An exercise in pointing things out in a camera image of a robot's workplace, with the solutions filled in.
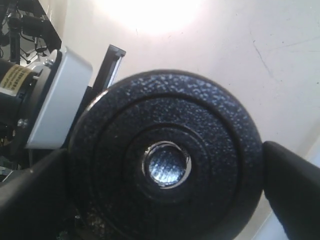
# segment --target label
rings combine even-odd
[[[0,93],[15,97],[31,72],[29,68],[20,65],[12,66],[0,82]]]

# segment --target black weight plate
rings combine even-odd
[[[146,149],[162,141],[192,162],[171,189],[142,174]],[[249,114],[221,86],[187,72],[113,85],[79,119],[69,152],[75,204],[103,239],[233,239],[262,192],[262,145]]]

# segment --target black cylinder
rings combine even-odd
[[[15,126],[26,96],[32,92],[35,72],[0,59],[0,123]]]

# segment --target metal bolt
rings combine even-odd
[[[19,119],[17,126],[23,129],[26,128],[28,126],[28,119]]]
[[[52,59],[46,59],[45,62],[43,63],[43,65],[46,66],[47,68],[52,68],[54,63],[55,62]]]
[[[182,184],[190,175],[190,155],[170,141],[160,141],[144,153],[142,172],[162,189]]]

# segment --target metal center hole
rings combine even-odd
[[[170,141],[160,141],[150,146],[142,162],[144,175],[162,189],[172,189],[182,184],[191,168],[190,155]]]

